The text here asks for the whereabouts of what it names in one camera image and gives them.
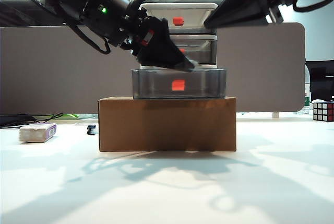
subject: desk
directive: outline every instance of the desk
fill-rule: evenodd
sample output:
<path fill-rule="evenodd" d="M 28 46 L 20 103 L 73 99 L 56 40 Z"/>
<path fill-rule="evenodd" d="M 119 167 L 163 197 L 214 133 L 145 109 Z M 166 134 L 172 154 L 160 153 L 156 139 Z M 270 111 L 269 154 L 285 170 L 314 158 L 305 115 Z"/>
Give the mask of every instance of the desk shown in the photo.
<path fill-rule="evenodd" d="M 1 223 L 333 223 L 334 123 L 247 114 L 237 152 L 100 153 L 91 122 L 1 130 Z"/>

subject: plastic storage box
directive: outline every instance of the plastic storage box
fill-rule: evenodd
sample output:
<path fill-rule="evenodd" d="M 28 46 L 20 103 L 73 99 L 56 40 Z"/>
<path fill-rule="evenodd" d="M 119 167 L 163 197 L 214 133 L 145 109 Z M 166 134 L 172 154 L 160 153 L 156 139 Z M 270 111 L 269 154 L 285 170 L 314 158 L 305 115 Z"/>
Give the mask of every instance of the plastic storage box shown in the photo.
<path fill-rule="evenodd" d="M 184 54 L 199 64 L 216 65 L 217 36 L 209 34 L 179 34 L 171 35 L 174 44 L 184 51 Z"/>
<path fill-rule="evenodd" d="M 226 70 L 193 69 L 182 72 L 169 69 L 132 71 L 134 99 L 224 98 Z"/>
<path fill-rule="evenodd" d="M 207 29 L 204 21 L 218 6 L 215 3 L 160 3 L 142 4 L 149 16 L 165 18 L 168 20 L 171 34 L 207 33 L 217 34 L 217 29 Z M 184 24 L 177 26 L 173 23 L 175 17 L 182 17 Z"/>

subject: white eraser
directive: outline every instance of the white eraser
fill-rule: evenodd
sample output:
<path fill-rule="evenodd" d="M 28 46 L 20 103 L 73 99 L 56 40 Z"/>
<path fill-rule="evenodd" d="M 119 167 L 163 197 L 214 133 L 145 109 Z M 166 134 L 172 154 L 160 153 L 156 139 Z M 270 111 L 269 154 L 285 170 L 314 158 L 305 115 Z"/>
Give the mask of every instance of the white eraser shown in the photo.
<path fill-rule="evenodd" d="M 55 123 L 38 123 L 23 126 L 19 131 L 20 142 L 46 142 L 56 133 Z"/>

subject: rubik's cube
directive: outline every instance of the rubik's cube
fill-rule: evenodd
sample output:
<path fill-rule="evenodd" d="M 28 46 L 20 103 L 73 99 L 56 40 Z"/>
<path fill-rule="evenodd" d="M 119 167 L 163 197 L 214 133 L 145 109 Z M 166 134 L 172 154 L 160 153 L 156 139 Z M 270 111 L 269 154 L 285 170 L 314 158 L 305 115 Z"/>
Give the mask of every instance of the rubik's cube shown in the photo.
<path fill-rule="evenodd" d="M 334 101 L 313 103 L 313 119 L 316 121 L 334 121 Z"/>

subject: cardboard box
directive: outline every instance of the cardboard box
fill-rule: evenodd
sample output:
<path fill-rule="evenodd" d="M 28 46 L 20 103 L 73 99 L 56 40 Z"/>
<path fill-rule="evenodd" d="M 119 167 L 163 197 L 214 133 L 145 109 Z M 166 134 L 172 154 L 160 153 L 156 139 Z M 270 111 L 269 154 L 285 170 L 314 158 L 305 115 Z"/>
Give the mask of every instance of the cardboard box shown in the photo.
<path fill-rule="evenodd" d="M 99 100 L 100 151 L 236 151 L 236 99 Z"/>

